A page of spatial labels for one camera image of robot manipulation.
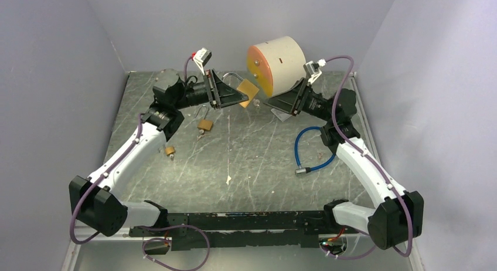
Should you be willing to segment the blue cable lock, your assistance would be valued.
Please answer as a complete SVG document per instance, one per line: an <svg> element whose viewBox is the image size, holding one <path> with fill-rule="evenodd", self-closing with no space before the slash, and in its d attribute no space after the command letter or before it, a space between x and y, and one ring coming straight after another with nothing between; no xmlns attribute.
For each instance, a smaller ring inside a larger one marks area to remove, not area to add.
<svg viewBox="0 0 497 271"><path fill-rule="evenodd" d="M324 154L322 148L312 150L312 146L317 146L318 131L317 126L306 127L301 130L294 142L294 158L297 168L295 174L297 176L309 174L319 171L331 165L336 155Z"/></svg>

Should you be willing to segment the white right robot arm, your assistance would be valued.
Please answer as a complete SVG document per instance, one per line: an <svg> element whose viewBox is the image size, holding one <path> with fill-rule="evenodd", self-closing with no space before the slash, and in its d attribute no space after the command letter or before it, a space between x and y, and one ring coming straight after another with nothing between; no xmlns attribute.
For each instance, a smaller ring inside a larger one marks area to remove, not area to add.
<svg viewBox="0 0 497 271"><path fill-rule="evenodd" d="M352 123L357 113L356 92L339 87L329 99L314 92L301 79L287 92L270 97L265 104L296 116L305 112L326 121L319 128L323 145L332 156L344 162L363 185L373 208L339 199L324 206L322 225L330 233L353 228L367 233L377 248L393 248L406 257L414 238L421 235L424 199L417 191L408 191L391 177L368 150Z"/></svg>

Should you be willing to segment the medium brass padlock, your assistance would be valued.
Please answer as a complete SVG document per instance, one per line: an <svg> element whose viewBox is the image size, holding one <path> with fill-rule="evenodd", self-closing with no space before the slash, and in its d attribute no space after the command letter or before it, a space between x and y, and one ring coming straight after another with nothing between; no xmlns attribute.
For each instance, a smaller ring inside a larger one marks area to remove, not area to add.
<svg viewBox="0 0 497 271"><path fill-rule="evenodd" d="M255 98L257 93L259 92L259 88L253 84L251 81L248 79L242 78L240 75L238 75L235 72L228 72L223 75L222 79L225 80L228 77L235 77L240 81L239 86L237 87L237 90L242 92L243 94L247 95L248 99L246 101L243 101L239 103L240 106L242 106L244 109L247 108L247 106L252 102L252 100Z"/></svg>

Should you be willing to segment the small brass padlock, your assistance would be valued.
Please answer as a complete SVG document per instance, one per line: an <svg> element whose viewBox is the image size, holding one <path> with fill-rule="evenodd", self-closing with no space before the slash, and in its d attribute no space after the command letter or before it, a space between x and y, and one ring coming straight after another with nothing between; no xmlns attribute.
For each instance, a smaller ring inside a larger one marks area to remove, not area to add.
<svg viewBox="0 0 497 271"><path fill-rule="evenodd" d="M158 148L158 151L168 157L171 161L175 158L176 150L174 146L163 144Z"/></svg>

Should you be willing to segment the long shackle brass padlock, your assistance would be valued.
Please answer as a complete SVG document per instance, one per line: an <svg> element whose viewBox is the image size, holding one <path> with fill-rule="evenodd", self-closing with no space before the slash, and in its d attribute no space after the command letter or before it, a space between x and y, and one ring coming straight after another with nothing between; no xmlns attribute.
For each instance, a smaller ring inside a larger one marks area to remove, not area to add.
<svg viewBox="0 0 497 271"><path fill-rule="evenodd" d="M197 128L199 130L200 134L204 134L207 131L211 131L213 127L213 121L207 120L206 116L208 115L209 108L206 105L202 105L199 107L199 109L196 112L195 118L199 117L200 112L204 110L205 112L203 113L203 117L201 117L201 120L199 121Z"/></svg>

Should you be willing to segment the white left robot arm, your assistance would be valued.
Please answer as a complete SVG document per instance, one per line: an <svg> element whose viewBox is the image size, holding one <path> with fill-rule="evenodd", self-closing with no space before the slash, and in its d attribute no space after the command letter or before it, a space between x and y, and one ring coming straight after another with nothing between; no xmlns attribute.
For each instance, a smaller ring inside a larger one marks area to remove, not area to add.
<svg viewBox="0 0 497 271"><path fill-rule="evenodd" d="M182 109L221 109L249 99L223 82L213 69L202 77L189 83L176 70L165 70L152 88L152 103L138 115L131 137L88 177L73 178L69 184L69 233L74 243L82 245L99 234L113 236L123 227L144 228L154 236L165 233L169 226L166 208L147 200L123 202L120 196L142 163L178 131L184 121Z"/></svg>

